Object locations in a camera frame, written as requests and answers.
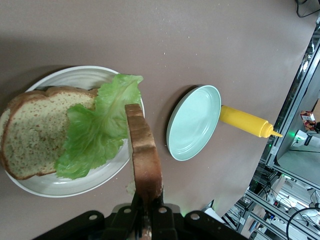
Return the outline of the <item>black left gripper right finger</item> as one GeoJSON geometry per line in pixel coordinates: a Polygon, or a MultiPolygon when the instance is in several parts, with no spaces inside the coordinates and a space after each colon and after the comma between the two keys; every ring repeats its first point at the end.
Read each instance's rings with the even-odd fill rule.
{"type": "Polygon", "coordinates": [[[149,195],[153,240],[244,240],[245,237],[200,210],[182,216],[164,204],[163,194],[149,195]]]}

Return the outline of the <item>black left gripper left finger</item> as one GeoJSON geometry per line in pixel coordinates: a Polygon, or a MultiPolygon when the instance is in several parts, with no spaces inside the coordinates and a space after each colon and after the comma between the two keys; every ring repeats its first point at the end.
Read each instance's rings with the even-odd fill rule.
{"type": "Polygon", "coordinates": [[[141,222],[143,201],[135,194],[132,202],[121,204],[105,217],[97,210],[82,213],[35,237],[36,240],[126,240],[141,222]]]}

